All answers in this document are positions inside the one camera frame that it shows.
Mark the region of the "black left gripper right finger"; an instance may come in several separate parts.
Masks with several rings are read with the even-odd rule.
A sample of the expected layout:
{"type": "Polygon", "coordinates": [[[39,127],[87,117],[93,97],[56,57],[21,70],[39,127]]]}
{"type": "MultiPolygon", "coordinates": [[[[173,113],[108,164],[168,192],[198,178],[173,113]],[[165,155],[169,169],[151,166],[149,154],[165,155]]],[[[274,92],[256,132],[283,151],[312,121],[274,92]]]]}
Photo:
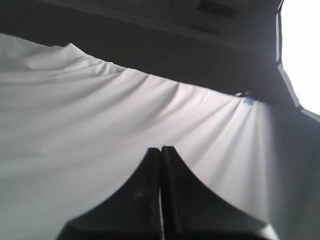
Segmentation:
{"type": "Polygon", "coordinates": [[[277,240],[273,226],[228,203],[163,146],[160,196],[166,240],[277,240]]]}

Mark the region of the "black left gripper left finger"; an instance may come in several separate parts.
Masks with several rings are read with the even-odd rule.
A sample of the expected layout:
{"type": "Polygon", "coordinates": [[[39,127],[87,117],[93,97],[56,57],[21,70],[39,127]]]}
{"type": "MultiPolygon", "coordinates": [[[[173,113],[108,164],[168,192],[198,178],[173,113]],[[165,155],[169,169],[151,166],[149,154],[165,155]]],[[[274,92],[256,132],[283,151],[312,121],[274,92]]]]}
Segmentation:
{"type": "Polygon", "coordinates": [[[160,162],[148,148],[129,179],[108,199],[70,220],[59,240],[160,240],[160,162]]]}

